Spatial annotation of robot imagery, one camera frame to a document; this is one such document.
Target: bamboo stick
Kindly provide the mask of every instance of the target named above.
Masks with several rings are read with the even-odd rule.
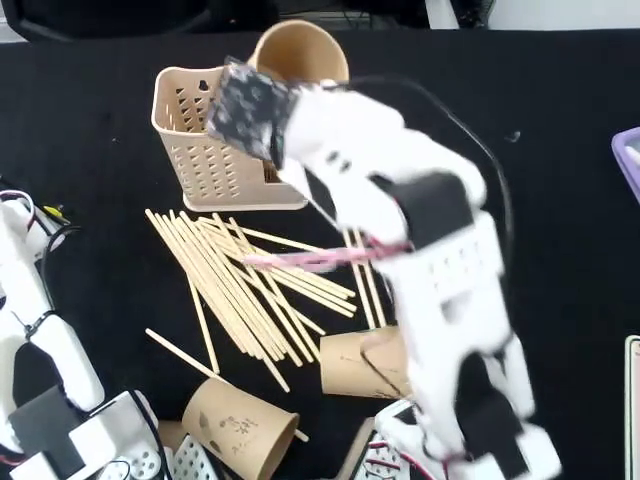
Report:
[[[250,332],[250,337],[253,338],[257,344],[262,345],[274,360],[278,360],[280,352],[277,347],[270,341],[268,333],[264,331],[259,322],[254,318],[253,312],[249,308],[249,302],[243,298],[242,291],[237,284],[234,283],[233,278],[226,272],[226,268],[220,261],[220,257],[213,250],[207,250],[208,244],[202,242],[189,228],[189,225],[183,221],[183,219],[175,218],[172,215],[174,227],[183,235],[192,248],[197,251],[204,261],[209,265],[209,268],[218,277],[218,288],[224,292],[227,300],[234,306],[239,314],[239,321]]]
[[[187,275],[187,281],[189,282],[189,291],[191,292],[191,298],[193,298],[193,306],[196,309],[196,315],[198,317],[198,323],[200,323],[200,329],[202,330],[202,337],[204,338],[204,344],[207,347],[207,353],[209,354],[209,361],[211,362],[211,368],[214,372],[220,373],[220,365],[218,365],[218,359],[216,352],[213,349],[213,342],[211,341],[211,333],[207,325],[207,320],[204,318],[204,312],[202,311],[202,305],[200,304],[200,297],[198,291],[191,278]]]
[[[208,242],[195,223],[193,223],[184,212],[180,212],[180,217],[186,228],[191,230],[193,238],[202,245],[206,253],[214,260],[219,271],[228,282],[227,285],[235,290],[237,299],[244,302],[244,310],[249,315],[249,318],[247,318],[249,321],[249,328],[256,329],[254,334],[260,339],[261,343],[274,360],[284,359],[282,353],[285,352],[285,349],[280,345],[280,338],[278,337],[280,332],[275,328],[275,326],[270,328],[270,323],[272,324],[271,319],[268,318],[268,315],[264,312],[262,305],[260,305],[260,302],[258,302],[253,295],[253,292],[242,281],[242,279],[237,275],[234,275],[229,260],[224,253],[217,248],[217,245],[212,245]]]
[[[216,222],[207,217],[202,217],[201,220],[203,222],[209,223],[210,225],[217,226]],[[242,228],[242,233],[249,235],[250,237],[261,238],[263,240],[269,240],[273,243],[278,243],[280,245],[286,245],[288,247],[298,248],[300,250],[306,250],[307,252],[322,252],[323,248],[314,247],[312,245],[307,245],[306,243],[296,242],[294,240],[289,240],[288,238],[278,237],[277,235],[271,235],[269,233],[259,232],[257,230],[251,230],[249,228]]]
[[[213,223],[213,221],[209,221],[209,222],[205,222],[202,220],[209,220],[206,218],[201,218],[200,220],[198,220],[198,222],[203,225],[207,230],[209,230],[210,232],[221,236],[222,233],[220,232],[220,229]],[[266,250],[263,250],[261,248],[258,248],[256,246],[253,246],[253,251],[249,252],[249,251],[245,251],[243,253],[255,253],[257,255],[262,255],[262,256],[268,256],[271,255],[271,253],[267,252]],[[302,268],[299,267],[291,267],[291,268],[287,268],[286,272],[291,274],[291,275],[295,275],[296,277],[300,277],[301,280],[304,280],[307,283],[311,283],[312,285],[315,285],[316,287],[331,293],[333,295],[335,295],[336,297],[342,298],[342,299],[348,299],[351,297],[355,297],[355,292],[353,290],[349,290],[348,288],[343,287],[342,285],[339,285],[335,282],[332,282],[329,279],[326,279],[320,275],[317,275],[315,273],[312,272],[307,272],[305,270],[303,270]]]
[[[145,215],[147,216],[151,224],[154,226],[154,228],[156,229],[156,231],[158,232],[162,240],[165,242],[165,245],[167,245],[167,247],[173,254],[174,258],[178,261],[178,263],[182,267],[182,269],[189,276],[191,276],[192,279],[194,279],[194,281],[196,282],[196,287],[198,288],[200,293],[203,294],[203,297],[207,302],[207,305],[209,306],[209,308],[211,308],[214,311],[214,313],[216,314],[216,317],[218,318],[218,320],[220,320],[222,325],[225,327],[227,334],[231,337],[231,339],[236,344],[238,349],[242,353],[250,353],[250,352],[247,352],[247,349],[244,343],[242,342],[241,336],[238,334],[238,332],[234,331],[234,329],[232,328],[229,328],[224,315],[219,314],[217,309],[214,309],[215,301],[211,296],[211,294],[206,291],[206,281],[203,279],[204,277],[201,277],[201,273],[197,271],[195,266],[191,263],[191,260],[186,256],[186,254],[182,251],[182,249],[179,248],[179,246],[175,242],[175,239],[165,230],[164,223],[161,221],[160,216],[157,214],[154,216],[154,214],[152,214],[151,211],[148,209],[145,210]]]
[[[241,338],[247,353],[261,360],[258,353],[258,342],[253,337],[249,329],[246,327],[242,318],[234,310],[233,297],[229,295],[221,283],[219,276],[210,268],[206,260],[198,252],[196,245],[191,243],[189,239],[183,235],[183,232],[166,215],[158,216],[164,223],[166,230],[173,236],[176,243],[183,249],[185,255],[193,262],[196,269],[201,272],[205,278],[205,291],[214,299],[212,302],[213,309],[222,313],[222,317],[230,328],[236,331]]]
[[[344,238],[345,245],[349,248],[352,248],[353,244],[351,243],[351,238],[349,236],[348,230],[344,230],[342,232],[342,237]],[[362,301],[362,306],[364,307],[365,317],[367,318],[367,325],[369,326],[369,329],[372,330],[376,328],[376,324],[373,319],[373,313],[371,312],[371,305],[369,304],[369,298],[367,297],[367,292],[364,289],[364,282],[362,281],[362,272],[360,272],[360,268],[354,262],[351,262],[351,268],[353,269],[353,276],[356,279],[358,292],[360,292],[360,299]]]
[[[295,431],[295,436],[301,442],[307,443],[309,441],[309,437],[302,433],[300,430]]]
[[[217,216],[216,214],[214,214],[214,219],[218,222],[219,225],[221,225],[221,230],[223,232],[226,232],[226,236],[227,236],[228,240],[230,242],[232,242],[233,245],[235,245],[236,251],[238,252],[238,254],[241,255],[239,245],[237,243],[235,243],[235,241],[233,240],[233,238],[231,236],[231,233],[229,232],[229,230],[227,230],[227,227],[225,226],[224,222],[222,222],[222,219],[219,216]],[[251,278],[253,278],[253,280],[257,283],[258,290],[260,291],[260,293],[263,294],[263,296],[267,300],[267,303],[269,303],[269,306],[275,312],[276,316],[278,317],[280,322],[283,324],[283,326],[285,326],[285,329],[286,329],[286,317],[284,316],[284,313],[282,312],[282,310],[280,309],[278,304],[273,299],[271,299],[269,297],[269,295],[265,294],[264,290],[266,290],[266,287],[261,282],[260,277],[258,277],[257,274],[255,273],[255,271],[252,268],[250,268],[249,266],[245,266],[245,270],[251,276]],[[264,309],[263,309],[263,312],[264,312],[265,316],[268,316],[267,312],[265,312]],[[294,343],[298,346],[298,348],[300,349],[302,354],[305,355],[306,349],[304,348],[304,345],[300,341],[300,338],[297,335],[295,335],[295,332],[293,332],[294,335],[291,335],[292,331],[290,331],[290,330],[287,330],[287,332],[289,333],[291,338],[293,338]],[[291,359],[293,360],[294,364],[296,366],[301,366],[302,365],[302,361],[300,360],[300,357],[295,352],[295,350],[293,349],[291,344],[286,340],[286,338],[284,338],[284,336],[282,336],[282,341],[283,341],[283,343],[285,345],[286,352],[291,357]]]
[[[239,230],[238,225],[236,224],[235,220],[233,218],[229,218],[229,222],[231,223],[232,228],[235,229],[235,232],[238,235],[238,238],[239,238],[240,242],[242,244],[244,244],[245,246],[248,245],[249,242],[247,241],[247,238],[244,236],[242,231]],[[267,295],[268,290],[264,286],[264,284],[262,283],[260,277],[258,277],[256,275],[255,271],[253,271],[253,275],[250,275],[250,276],[254,280],[254,285],[256,286],[256,288],[261,290],[262,294],[269,301],[269,297],[270,296]],[[273,280],[270,278],[270,276],[265,275],[265,280],[267,281],[267,284],[269,284],[269,287],[271,288],[271,290],[273,292],[273,295],[275,295],[276,298],[278,298],[278,297],[280,298],[280,304],[283,306],[285,311],[289,314],[291,322],[293,322],[293,325],[296,327],[296,329],[294,330],[294,328],[291,326],[291,322],[289,322],[289,319],[287,319],[287,317],[284,315],[284,313],[278,308],[278,311],[280,313],[280,315],[278,316],[278,319],[282,323],[282,326],[285,328],[285,330],[287,331],[289,336],[291,338],[293,338],[293,341],[296,343],[298,349],[300,350],[302,355],[305,357],[305,359],[309,363],[313,362],[313,358],[314,357],[317,358],[318,360],[320,360],[320,356],[319,355],[317,355],[317,356],[315,355],[315,350],[317,350],[317,347],[315,346],[315,344],[313,343],[313,341],[311,340],[311,338],[307,334],[306,330],[304,330],[304,328],[301,328],[299,326],[299,320],[298,320],[297,316],[295,314],[291,314],[291,307],[289,305],[289,302],[282,295],[282,292],[280,292],[280,290],[278,289],[278,286],[275,285],[275,282],[273,282]],[[276,306],[276,308],[277,308],[276,301],[273,300],[273,299],[271,299],[271,301],[274,303],[274,306]],[[302,337],[302,339],[305,341],[307,346],[305,346],[305,344],[302,343],[302,340],[300,339],[300,337]]]
[[[180,350],[178,347],[176,347],[169,340],[167,340],[166,338],[158,335],[153,330],[147,328],[147,329],[145,329],[144,333],[146,333],[149,337],[151,337],[153,340],[158,342],[164,348],[169,350],[175,356],[180,358],[182,361],[188,363],[189,365],[191,365],[193,368],[195,368],[199,372],[202,372],[203,374],[205,374],[207,377],[215,378],[216,380],[222,380],[225,383],[229,383],[224,378],[222,378],[221,376],[217,375],[213,370],[205,367],[200,362],[198,362],[195,358],[193,358],[192,356],[188,355],[183,350]]]
[[[243,256],[239,256],[235,252],[233,252],[226,239],[224,239],[224,243],[221,243],[219,241],[219,238],[221,238],[219,237],[219,235],[221,234],[217,232],[216,234],[213,234],[213,236],[211,236],[211,241],[214,243],[218,243],[221,250],[227,256],[229,256],[230,258],[233,258],[238,262],[242,262]],[[353,312],[357,310],[357,307],[355,305],[349,302],[346,302],[340,298],[336,298],[331,294],[328,294],[318,289],[314,285],[305,284],[303,281],[296,278],[295,275],[292,275],[286,270],[273,268],[273,269],[269,269],[269,272],[278,281],[278,283],[281,283],[282,285],[285,285],[288,288],[295,290],[298,293],[301,293],[302,295],[305,295],[306,297],[311,298],[312,300],[315,300],[316,302],[326,306],[327,308],[334,310],[335,312],[338,312],[341,315],[344,315],[345,317],[350,317],[350,318],[353,317]]]
[[[326,335],[327,334],[327,332],[325,332],[322,328],[320,328],[316,323],[312,322],[311,320],[309,320],[307,317],[305,317],[301,313],[295,312],[295,314],[300,319],[300,321],[302,322],[302,324],[305,327],[310,328],[311,330],[313,330],[314,332],[316,332],[316,333],[318,333],[320,335]]]
[[[356,239],[356,246],[358,248],[364,249],[364,242],[362,241],[362,235],[359,230],[353,231],[353,236]],[[364,276],[369,284],[369,292],[371,293],[371,299],[373,300],[373,307],[376,311],[376,316],[378,317],[378,323],[381,327],[387,326],[387,320],[384,316],[384,310],[382,309],[382,304],[380,303],[380,296],[378,295],[378,289],[376,288],[376,282],[373,278],[373,272],[371,271],[371,262],[366,262],[362,264],[364,268]]]
[[[181,223],[181,220],[182,220],[182,219],[175,219],[175,216],[173,215],[173,212],[172,212],[172,211],[170,211],[170,214],[171,214],[171,216],[173,217],[173,219],[175,220],[175,221],[174,221],[174,224],[176,224],[176,223],[177,223],[177,224],[180,224],[180,223]],[[189,234],[188,234],[188,228],[186,228],[186,226],[182,228],[182,231],[183,231],[184,233],[186,233],[187,237],[189,236]],[[256,358],[258,358],[258,359],[262,360],[262,361],[266,364],[267,368],[269,369],[269,371],[271,372],[271,374],[273,375],[273,377],[276,379],[276,381],[280,384],[280,386],[282,387],[282,389],[283,389],[285,392],[287,392],[287,393],[288,393],[288,392],[290,392],[290,391],[291,391],[291,389],[289,388],[289,385],[287,385],[287,382],[285,381],[285,379],[284,379],[284,378],[282,377],[282,375],[280,374],[280,371],[276,368],[276,366],[275,366],[275,365],[274,365],[274,363],[272,362],[271,358],[269,358],[269,355],[265,352],[265,350],[264,350],[263,346],[261,345],[261,343],[260,343],[258,340],[256,340],[256,338],[254,337],[254,334],[253,334],[253,332],[251,332],[251,330],[248,330],[247,338],[249,338],[249,339],[250,339],[251,343],[252,343],[252,344],[254,345],[254,347],[256,348]]]

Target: table surface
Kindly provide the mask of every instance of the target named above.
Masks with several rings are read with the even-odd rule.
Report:
[[[51,258],[54,296],[108,394],[138,388],[160,418],[179,418],[203,377],[152,344],[145,327],[203,361],[206,353],[184,275],[143,214],[181,208],[149,120],[154,79],[166,66],[212,67],[227,54],[247,58],[257,38],[0,46],[0,172],[43,202],[64,204],[85,227]],[[623,344],[640,326],[634,284],[640,209],[610,141],[640,123],[640,32],[346,32],[337,38],[354,76],[414,77],[498,154],[516,221],[507,299],[526,351],[535,420],[555,442],[567,478],[620,478]],[[495,175],[464,135],[410,92],[370,93],[476,162],[488,182],[488,210],[501,221]],[[340,243],[309,209],[236,217],[316,245]],[[334,277],[353,285],[347,269]],[[293,301],[330,333],[365,327],[361,315],[347,320]],[[294,442],[277,476],[334,476],[362,419],[384,403],[322,396],[317,365],[283,365],[292,386],[285,394],[211,324],[223,375],[300,412],[300,428],[311,437],[307,445]],[[17,375],[19,401],[53,381],[42,356],[28,349],[19,355]]]

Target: kraft paper cup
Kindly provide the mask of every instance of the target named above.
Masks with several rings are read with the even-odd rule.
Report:
[[[322,337],[320,371],[322,391],[333,395],[399,398],[360,356],[362,342],[371,344],[367,358],[402,393],[410,393],[407,378],[407,354],[398,327]]]
[[[219,380],[191,397],[185,430],[244,480],[268,480],[286,453],[299,416]]]
[[[267,30],[248,63],[276,80],[349,80],[349,65],[338,42],[327,31],[303,20],[277,23]]]
[[[158,433],[160,434],[162,445],[169,447],[174,453],[178,451],[184,437],[187,435],[180,422],[170,420],[160,420],[158,422]]]

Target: plastic basket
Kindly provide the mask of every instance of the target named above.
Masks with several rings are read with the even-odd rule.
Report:
[[[205,117],[223,67],[169,67],[156,78],[151,123],[160,134],[190,210],[294,210],[306,199],[272,165],[214,140]]]

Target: white robot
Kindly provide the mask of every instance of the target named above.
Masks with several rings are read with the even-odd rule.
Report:
[[[496,227],[481,210],[485,182],[471,162],[359,93],[284,85],[243,64],[227,67],[207,128],[273,162],[336,228],[396,251],[374,267],[406,343],[413,412],[378,415],[389,448],[435,480],[560,474],[547,433],[526,421],[533,394],[499,283]]]
[[[61,228],[26,193],[0,191],[0,445],[19,456],[11,477],[83,480],[108,465],[109,478],[156,478],[168,467],[147,401],[125,392],[103,404],[96,372],[35,268],[63,241]],[[63,384],[16,408],[14,359],[26,342],[51,357]]]

